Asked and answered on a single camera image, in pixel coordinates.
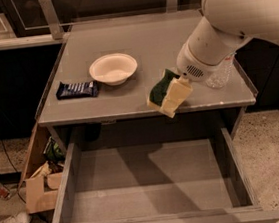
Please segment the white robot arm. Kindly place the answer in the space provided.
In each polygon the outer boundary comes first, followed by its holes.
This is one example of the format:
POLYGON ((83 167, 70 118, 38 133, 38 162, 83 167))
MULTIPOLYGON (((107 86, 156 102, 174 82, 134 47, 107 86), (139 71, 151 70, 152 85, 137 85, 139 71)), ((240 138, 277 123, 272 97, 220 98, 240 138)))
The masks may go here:
POLYGON ((206 80, 226 57, 251 39, 279 45, 279 0, 201 0, 203 17, 182 45, 179 77, 169 83, 161 112, 175 115, 191 93, 191 83, 206 80))

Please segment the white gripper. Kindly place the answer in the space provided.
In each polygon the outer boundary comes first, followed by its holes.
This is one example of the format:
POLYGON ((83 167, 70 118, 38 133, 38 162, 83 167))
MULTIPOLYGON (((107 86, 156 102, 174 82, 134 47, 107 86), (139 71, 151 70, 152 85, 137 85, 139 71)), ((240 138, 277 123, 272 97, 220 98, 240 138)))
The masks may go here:
POLYGON ((227 56, 250 41, 250 38, 244 36, 222 32, 211 26, 206 18, 202 18, 178 54, 177 71, 182 77, 173 78, 170 82, 162 100, 162 113, 173 118, 178 107, 191 95, 192 86, 189 81, 207 80, 227 56))

